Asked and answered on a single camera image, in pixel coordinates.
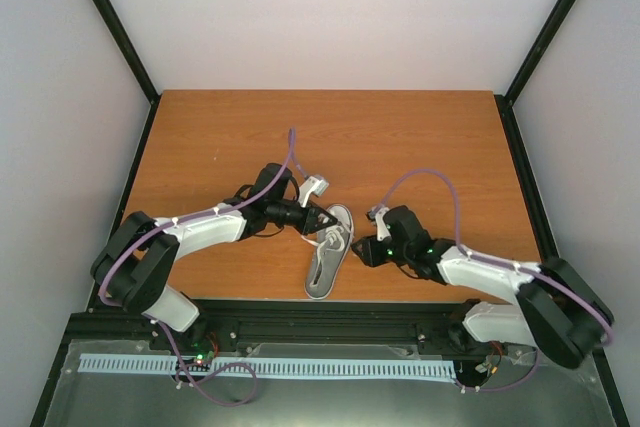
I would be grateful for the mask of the white shoelace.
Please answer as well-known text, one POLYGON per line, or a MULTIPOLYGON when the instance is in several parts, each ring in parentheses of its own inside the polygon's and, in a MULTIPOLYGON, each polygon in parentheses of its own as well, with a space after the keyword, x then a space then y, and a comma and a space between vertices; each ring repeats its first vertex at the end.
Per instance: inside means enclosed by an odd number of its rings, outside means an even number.
POLYGON ((306 239, 306 242, 316 248, 318 256, 322 256, 329 251, 342 252, 348 239, 349 231, 342 225, 334 225, 319 232, 315 240, 306 239))

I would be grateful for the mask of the grey canvas sneaker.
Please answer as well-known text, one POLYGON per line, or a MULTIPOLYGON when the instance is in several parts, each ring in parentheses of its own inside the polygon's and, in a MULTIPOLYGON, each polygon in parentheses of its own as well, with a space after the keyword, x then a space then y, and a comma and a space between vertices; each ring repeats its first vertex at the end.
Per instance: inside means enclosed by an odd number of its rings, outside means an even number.
POLYGON ((318 256, 314 250, 311 265, 305 281, 305 292, 312 300, 323 300, 331 293, 337 274, 343 264, 354 236, 354 222, 350 210, 342 204, 331 205, 328 212, 337 217, 338 223, 349 231, 349 239, 342 252, 329 251, 318 256))

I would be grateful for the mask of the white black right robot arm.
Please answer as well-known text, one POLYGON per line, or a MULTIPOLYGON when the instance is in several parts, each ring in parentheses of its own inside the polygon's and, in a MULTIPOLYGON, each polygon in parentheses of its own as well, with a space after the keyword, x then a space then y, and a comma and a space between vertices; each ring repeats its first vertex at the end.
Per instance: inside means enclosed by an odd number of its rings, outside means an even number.
POLYGON ((518 262, 434 238, 405 205, 380 207, 368 217, 375 234, 352 245, 364 265, 393 263, 419 279, 499 299, 497 305, 480 301, 464 314, 462 327, 473 341, 527 345, 568 369, 611 341, 613 314, 566 260, 518 262))

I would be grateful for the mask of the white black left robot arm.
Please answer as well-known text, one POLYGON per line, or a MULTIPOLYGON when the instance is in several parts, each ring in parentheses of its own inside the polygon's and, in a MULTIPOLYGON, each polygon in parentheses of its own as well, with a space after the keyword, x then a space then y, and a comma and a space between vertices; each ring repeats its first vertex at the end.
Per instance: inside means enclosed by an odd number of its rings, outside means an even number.
POLYGON ((303 237, 315 234, 319 244, 344 246, 336 230, 344 225, 345 212, 324 209, 310 199, 327 186, 321 176, 298 184, 286 166, 269 163, 254 183, 210 209, 173 218, 130 214, 91 267, 100 300, 165 324, 186 349, 201 347, 208 325, 199 318, 198 307, 169 286, 174 264, 200 250, 258 236, 270 224, 292 227, 303 237))

